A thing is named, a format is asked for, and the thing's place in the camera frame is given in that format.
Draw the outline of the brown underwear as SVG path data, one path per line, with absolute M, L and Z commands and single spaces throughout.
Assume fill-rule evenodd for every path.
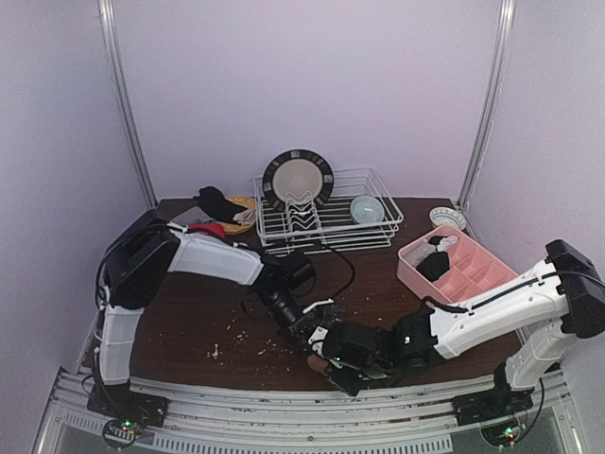
M 307 366 L 314 372 L 327 375 L 330 368 L 330 362 L 316 355 L 311 355 L 306 359 Z

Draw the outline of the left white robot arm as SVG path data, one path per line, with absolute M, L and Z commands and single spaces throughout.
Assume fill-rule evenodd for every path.
M 321 353 L 328 329 L 319 311 L 327 303 L 321 300 L 302 308 L 292 294 L 312 277 L 305 255 L 277 257 L 261 248 L 230 244 L 207 229 L 180 226 L 150 210 L 114 241 L 99 266 L 96 296 L 101 337 L 96 369 L 101 384 L 129 383 L 138 323 L 165 276 L 173 272 L 250 288 L 288 338 L 304 350 Z

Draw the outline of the red underwear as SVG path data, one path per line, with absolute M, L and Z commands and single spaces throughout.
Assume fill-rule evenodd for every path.
M 190 224 L 188 226 L 188 232 L 207 236 L 217 236 L 220 238 L 226 236 L 225 230 L 220 223 Z

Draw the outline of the grey striped underwear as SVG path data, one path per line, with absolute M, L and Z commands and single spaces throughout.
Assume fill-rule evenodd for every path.
M 182 227 L 192 225 L 215 224 L 216 220 L 204 212 L 199 206 L 194 206 L 178 214 L 170 220 L 171 223 Z

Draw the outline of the grey rolled underwear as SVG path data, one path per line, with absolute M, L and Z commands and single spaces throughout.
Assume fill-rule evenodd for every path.
M 416 268 L 429 255 L 436 251 L 436 247 L 430 243 L 421 243 L 413 250 L 404 254 L 404 260 L 413 268 Z

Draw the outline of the beige white socks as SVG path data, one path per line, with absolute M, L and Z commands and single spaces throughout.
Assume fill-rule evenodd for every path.
M 237 225 L 249 226 L 253 225 L 257 220 L 257 213 L 255 209 L 246 209 L 233 216 L 233 221 Z

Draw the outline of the dark rimmed beige plate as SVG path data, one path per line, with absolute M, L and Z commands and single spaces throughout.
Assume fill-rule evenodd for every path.
M 322 156 L 309 149 L 291 149 L 268 164 L 261 188 L 268 204 L 284 211 L 286 203 L 294 200 L 310 199 L 316 205 L 324 205 L 334 185 L 334 171 Z

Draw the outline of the black cloth on plate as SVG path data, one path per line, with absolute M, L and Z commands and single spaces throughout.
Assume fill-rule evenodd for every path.
M 210 217 L 230 224 L 236 224 L 235 217 L 247 210 L 242 205 L 228 201 L 223 193 L 214 186 L 201 188 L 193 200 Z

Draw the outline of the light blue ceramic bowl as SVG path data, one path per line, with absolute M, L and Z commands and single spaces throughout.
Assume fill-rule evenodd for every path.
M 350 213 L 357 224 L 381 222 L 385 215 L 382 202 L 369 195 L 360 195 L 351 201 Z

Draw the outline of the pink divided organizer box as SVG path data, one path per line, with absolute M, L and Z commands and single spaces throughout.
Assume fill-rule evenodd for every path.
M 455 236 L 458 241 L 445 250 L 449 270 L 438 280 L 429 282 L 406 255 L 435 236 Z M 442 304 L 452 304 L 508 283 L 518 274 L 461 230 L 441 226 L 398 251 L 396 276 L 420 299 L 430 296 Z

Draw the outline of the blue patterned yellow bowl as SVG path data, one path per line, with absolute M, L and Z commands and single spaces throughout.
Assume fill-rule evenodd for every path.
M 467 228 L 466 218 L 458 210 L 445 206 L 433 208 L 429 212 L 429 220 L 435 228 L 449 226 L 461 231 Z

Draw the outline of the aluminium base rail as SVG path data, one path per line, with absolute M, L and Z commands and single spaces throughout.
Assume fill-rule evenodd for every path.
M 57 374 L 32 453 L 121 453 L 101 432 L 110 418 L 86 409 L 84 373 Z M 487 444 L 488 424 L 459 426 L 458 395 L 487 391 L 492 378 L 338 392 L 239 391 L 133 378 L 135 391 L 168 399 L 164 425 L 123 453 L 588 453 L 562 372 L 544 377 L 536 425 L 514 448 Z

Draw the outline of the right aluminium frame post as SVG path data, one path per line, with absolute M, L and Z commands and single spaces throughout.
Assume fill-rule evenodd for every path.
M 514 23 L 516 1 L 502 0 L 495 35 L 491 69 L 484 96 L 481 116 L 475 135 L 471 158 L 467 166 L 464 181 L 458 195 L 458 208 L 464 212 L 472 197 L 481 168 L 483 156 L 493 128 L 493 118 L 497 109 L 498 98 L 502 90 L 503 77 L 509 53 L 510 38 Z

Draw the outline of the aluminium frame post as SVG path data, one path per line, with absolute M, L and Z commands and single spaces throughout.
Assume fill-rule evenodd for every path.
M 464 212 L 472 197 L 481 168 L 483 156 L 493 128 L 493 118 L 497 109 L 498 98 L 502 90 L 503 77 L 509 53 L 510 38 L 514 23 L 516 1 L 502 0 L 495 35 L 491 69 L 484 96 L 481 116 L 475 135 L 471 158 L 467 166 L 464 181 L 458 195 L 458 208 Z
M 124 65 L 122 62 L 119 35 L 115 21 L 114 6 L 111 0 L 97 1 L 103 42 L 112 75 L 112 84 L 116 92 L 117 104 L 122 117 L 129 153 L 143 197 L 148 208 L 158 205 L 158 199 L 147 168 L 146 158 L 137 130 Z

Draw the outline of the left aluminium frame post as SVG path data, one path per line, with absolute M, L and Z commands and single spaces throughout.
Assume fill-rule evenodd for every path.
M 148 208 L 158 205 L 158 199 L 147 168 L 146 158 L 137 130 L 124 65 L 122 62 L 119 35 L 115 21 L 114 6 L 111 0 L 97 1 L 103 42 L 112 75 L 112 84 L 116 92 L 117 104 L 122 117 L 129 153 L 143 197 Z

